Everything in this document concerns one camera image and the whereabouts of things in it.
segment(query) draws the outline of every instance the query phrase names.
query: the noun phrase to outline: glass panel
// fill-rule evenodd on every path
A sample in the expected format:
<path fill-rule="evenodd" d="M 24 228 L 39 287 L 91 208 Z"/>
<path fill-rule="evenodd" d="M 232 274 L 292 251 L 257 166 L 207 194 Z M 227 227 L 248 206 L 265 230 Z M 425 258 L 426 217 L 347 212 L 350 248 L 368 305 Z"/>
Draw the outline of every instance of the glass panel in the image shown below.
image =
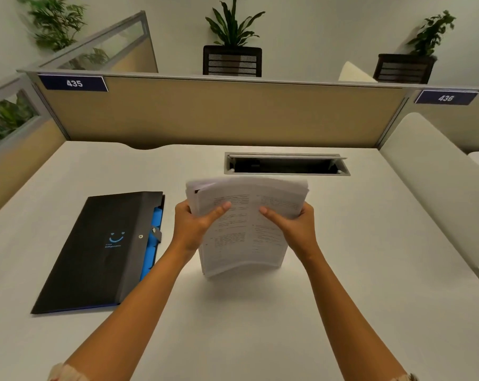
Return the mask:
<path fill-rule="evenodd" d="M 101 70 L 112 57 L 143 35 L 142 21 L 138 21 L 58 68 L 62 70 Z"/>
<path fill-rule="evenodd" d="M 22 91 L 0 101 L 0 141 L 36 115 Z"/>

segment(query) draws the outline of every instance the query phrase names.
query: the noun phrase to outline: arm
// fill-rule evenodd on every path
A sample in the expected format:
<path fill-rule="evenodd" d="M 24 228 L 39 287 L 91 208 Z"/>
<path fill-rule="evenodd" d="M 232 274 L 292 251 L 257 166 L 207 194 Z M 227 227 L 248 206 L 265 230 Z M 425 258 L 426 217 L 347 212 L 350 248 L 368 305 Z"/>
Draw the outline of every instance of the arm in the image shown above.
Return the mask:
<path fill-rule="evenodd" d="M 329 267 L 317 244 L 313 208 L 289 220 L 274 211 L 259 210 L 284 233 L 308 273 L 313 295 L 345 381 L 390 381 L 406 374 L 403 367 L 365 320 Z"/>
<path fill-rule="evenodd" d="M 171 244 L 150 273 L 118 308 L 67 359 L 93 381 L 127 381 L 141 359 L 169 299 L 174 282 L 192 258 L 211 224 L 230 202 L 197 218 L 188 203 L 176 206 Z"/>

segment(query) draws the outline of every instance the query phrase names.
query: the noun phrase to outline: forearm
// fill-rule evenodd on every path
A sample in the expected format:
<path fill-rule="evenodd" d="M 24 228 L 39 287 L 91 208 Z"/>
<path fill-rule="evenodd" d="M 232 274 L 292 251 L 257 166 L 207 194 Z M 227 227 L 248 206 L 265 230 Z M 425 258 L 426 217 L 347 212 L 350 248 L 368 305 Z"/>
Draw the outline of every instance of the forearm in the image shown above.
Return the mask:
<path fill-rule="evenodd" d="M 345 381 L 389 381 L 405 374 L 351 300 L 320 251 L 303 264 Z"/>
<path fill-rule="evenodd" d="M 120 306 L 67 359 L 93 381 L 132 376 L 185 262 L 170 246 Z"/>

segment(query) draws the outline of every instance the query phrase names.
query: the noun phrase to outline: sleeve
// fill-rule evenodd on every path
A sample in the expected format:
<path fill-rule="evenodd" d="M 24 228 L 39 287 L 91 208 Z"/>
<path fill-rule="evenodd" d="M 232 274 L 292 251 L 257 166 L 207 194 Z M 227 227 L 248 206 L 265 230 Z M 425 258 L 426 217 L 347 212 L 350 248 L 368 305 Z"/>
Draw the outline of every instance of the sleeve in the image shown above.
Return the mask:
<path fill-rule="evenodd" d="M 70 365 L 58 364 L 52 367 L 47 381 L 89 381 Z"/>
<path fill-rule="evenodd" d="M 419 381 L 419 379 L 414 374 L 406 374 L 402 377 L 395 378 L 391 381 Z"/>

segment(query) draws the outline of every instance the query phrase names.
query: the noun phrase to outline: hand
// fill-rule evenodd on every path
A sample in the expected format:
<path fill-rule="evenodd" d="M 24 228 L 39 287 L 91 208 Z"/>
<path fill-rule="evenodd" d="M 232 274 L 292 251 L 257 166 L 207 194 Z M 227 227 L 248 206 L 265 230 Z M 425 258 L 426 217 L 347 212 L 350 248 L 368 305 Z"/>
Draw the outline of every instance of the hand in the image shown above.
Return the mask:
<path fill-rule="evenodd" d="M 303 204 L 299 217 L 292 220 L 263 206 L 259 212 L 282 230 L 285 240 L 303 264 L 315 256 L 322 256 L 315 237 L 313 207 L 308 203 Z"/>
<path fill-rule="evenodd" d="M 176 205 L 174 217 L 174 235 L 170 247 L 183 254 L 184 263 L 194 256 L 195 251 L 202 243 L 204 234 L 215 220 L 224 215 L 231 207 L 231 202 L 225 202 L 208 214 L 196 217 L 190 212 L 188 201 Z"/>

